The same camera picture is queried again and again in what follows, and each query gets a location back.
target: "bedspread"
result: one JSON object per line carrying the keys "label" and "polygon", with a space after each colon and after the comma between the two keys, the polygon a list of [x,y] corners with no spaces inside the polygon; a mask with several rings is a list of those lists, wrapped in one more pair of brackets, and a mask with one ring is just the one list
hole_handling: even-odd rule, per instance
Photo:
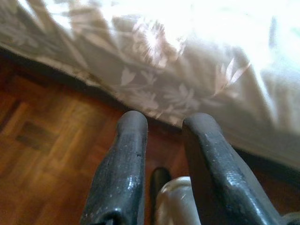
{"label": "bedspread", "polygon": [[300,170],[300,1],[2,0],[0,46]]}

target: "bed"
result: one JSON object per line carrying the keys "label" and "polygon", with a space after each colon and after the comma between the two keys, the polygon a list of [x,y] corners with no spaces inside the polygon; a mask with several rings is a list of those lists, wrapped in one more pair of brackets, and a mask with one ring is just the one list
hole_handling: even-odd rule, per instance
{"label": "bed", "polygon": [[300,171],[300,1],[2,0],[0,47]]}

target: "white fabric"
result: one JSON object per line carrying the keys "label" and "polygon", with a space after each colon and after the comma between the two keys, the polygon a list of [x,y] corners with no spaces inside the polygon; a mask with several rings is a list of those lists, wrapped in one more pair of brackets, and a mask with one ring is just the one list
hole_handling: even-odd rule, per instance
{"label": "white fabric", "polygon": [[300,170],[299,0],[3,0],[0,45]]}

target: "wooden floor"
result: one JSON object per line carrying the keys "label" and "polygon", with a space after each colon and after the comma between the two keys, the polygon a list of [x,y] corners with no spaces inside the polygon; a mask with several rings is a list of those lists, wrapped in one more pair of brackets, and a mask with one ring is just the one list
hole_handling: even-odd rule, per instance
{"label": "wooden floor", "polygon": [[[0,225],[78,224],[95,169],[124,112],[0,62]],[[169,168],[173,177],[188,175],[180,134],[150,124],[147,187],[157,166]],[[280,213],[300,210],[298,189],[256,174]]]}

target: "floral bedspread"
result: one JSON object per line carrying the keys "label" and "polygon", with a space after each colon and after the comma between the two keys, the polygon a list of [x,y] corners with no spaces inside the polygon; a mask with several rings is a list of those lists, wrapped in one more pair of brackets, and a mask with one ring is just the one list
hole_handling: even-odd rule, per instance
{"label": "floral bedspread", "polygon": [[0,46],[300,169],[298,0],[2,0]]}

